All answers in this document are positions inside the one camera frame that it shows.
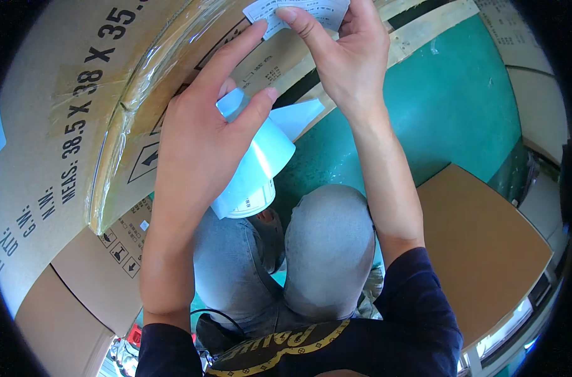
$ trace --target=black cable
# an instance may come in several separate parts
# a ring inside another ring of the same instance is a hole
[[[242,333],[242,336],[246,339],[246,334],[244,333],[244,330],[242,330],[242,328],[240,327],[240,325],[237,324],[236,321],[234,321],[229,315],[224,314],[224,313],[221,313],[221,312],[218,311],[218,310],[214,310],[214,309],[198,309],[198,310],[194,310],[194,311],[190,312],[189,314],[192,315],[192,314],[200,313],[200,312],[203,312],[203,311],[209,311],[209,312],[217,313],[217,314],[222,315],[223,317],[227,318],[227,319],[229,320],[229,322],[233,323],[233,325],[236,326],[236,328],[237,328],[238,330],[240,330],[240,332]]]

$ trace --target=t-shirt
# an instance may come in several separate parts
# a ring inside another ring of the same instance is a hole
[[[368,376],[456,375],[462,335],[426,249],[412,249],[388,267],[374,305],[382,321],[331,321],[248,340],[205,375],[298,377],[341,369]],[[185,330],[161,323],[143,328],[137,377],[201,375]]]

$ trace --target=red object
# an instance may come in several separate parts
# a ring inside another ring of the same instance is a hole
[[[135,344],[137,347],[141,346],[141,328],[139,328],[137,323],[133,323],[133,327],[127,336],[127,342]]]

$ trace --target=hand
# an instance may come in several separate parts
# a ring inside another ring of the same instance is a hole
[[[162,126],[152,224],[160,220],[160,226],[193,231],[267,119],[277,98],[272,87],[254,95],[231,123],[215,106],[236,87],[229,75],[266,29],[265,20],[248,27],[219,49],[191,86],[170,101]]]
[[[275,13],[305,41],[324,90],[345,117],[356,119],[384,106],[390,39],[372,0],[351,0],[338,41],[304,9],[282,7]]]

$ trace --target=right hand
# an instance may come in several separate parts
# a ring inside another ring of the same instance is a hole
[[[372,0],[351,0],[337,41],[304,9],[275,13],[305,41],[324,90],[345,117],[351,121],[384,106],[390,38]]]

